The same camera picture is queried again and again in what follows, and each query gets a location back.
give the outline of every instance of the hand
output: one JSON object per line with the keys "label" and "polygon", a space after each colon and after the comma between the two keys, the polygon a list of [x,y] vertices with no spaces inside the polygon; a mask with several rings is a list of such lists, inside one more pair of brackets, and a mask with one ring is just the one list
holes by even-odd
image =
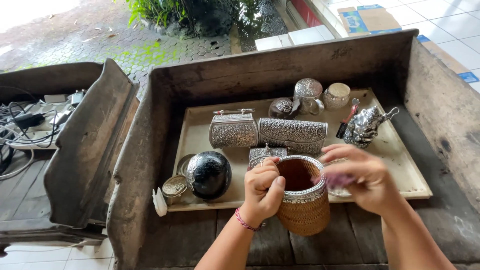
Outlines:
{"label": "hand", "polygon": [[346,188],[360,207],[383,216],[401,206],[402,196],[378,157],[348,144],[329,145],[322,148],[322,152],[326,153],[320,158],[322,163],[348,158],[348,161],[325,167],[324,173],[353,175],[357,181]]}
{"label": "hand", "polygon": [[285,190],[285,178],[279,176],[275,162],[279,157],[268,157],[245,174],[245,202],[240,216],[253,228],[276,214]]}

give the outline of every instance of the black tag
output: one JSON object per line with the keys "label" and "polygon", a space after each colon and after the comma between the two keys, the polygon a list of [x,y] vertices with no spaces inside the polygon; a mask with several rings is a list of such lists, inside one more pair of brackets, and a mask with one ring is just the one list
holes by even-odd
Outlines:
{"label": "black tag", "polygon": [[338,129],[335,137],[339,139],[343,139],[343,134],[345,134],[345,130],[347,129],[347,123],[342,122],[340,124],[340,128]]}

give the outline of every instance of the human arm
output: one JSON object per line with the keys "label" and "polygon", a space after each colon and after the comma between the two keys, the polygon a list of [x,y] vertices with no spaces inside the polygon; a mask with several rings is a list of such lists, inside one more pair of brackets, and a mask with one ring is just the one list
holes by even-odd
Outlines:
{"label": "human arm", "polygon": [[330,145],[322,162],[348,158],[325,167],[325,174],[344,173],[357,180],[348,185],[355,202],[382,217],[382,231],[390,269],[453,270],[421,218],[400,195],[385,164],[375,156],[351,145]]}
{"label": "human arm", "polygon": [[[275,162],[268,157],[245,174],[245,201],[240,207],[242,220],[257,228],[264,219],[278,211],[285,189],[285,178],[279,176]],[[207,250],[196,270],[243,270],[254,232],[246,229],[233,215]]]}

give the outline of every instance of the silver filigree bag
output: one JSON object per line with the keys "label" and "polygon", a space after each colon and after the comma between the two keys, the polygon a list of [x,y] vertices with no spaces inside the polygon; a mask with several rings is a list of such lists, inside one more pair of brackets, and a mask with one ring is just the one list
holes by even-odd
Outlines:
{"label": "silver filigree bag", "polygon": [[208,132],[208,139],[212,148],[257,146],[258,126],[251,111],[255,110],[214,111],[213,113],[217,115],[213,117]]}
{"label": "silver filigree bag", "polygon": [[322,122],[260,118],[260,144],[288,147],[297,153],[319,154],[327,138],[328,124]]}
{"label": "silver filigree bag", "polygon": [[268,157],[286,157],[287,148],[285,147],[260,147],[250,148],[250,168],[253,169],[257,164],[260,164],[262,160]]}

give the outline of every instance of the silver mug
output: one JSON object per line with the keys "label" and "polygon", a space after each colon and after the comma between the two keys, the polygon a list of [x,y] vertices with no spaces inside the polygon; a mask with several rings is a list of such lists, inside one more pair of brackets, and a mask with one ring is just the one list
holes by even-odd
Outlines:
{"label": "silver mug", "polygon": [[317,115],[324,111],[324,104],[319,99],[322,91],[322,85],[319,81],[314,79],[301,79],[295,84],[293,101],[300,100],[301,105],[299,113],[301,115]]}

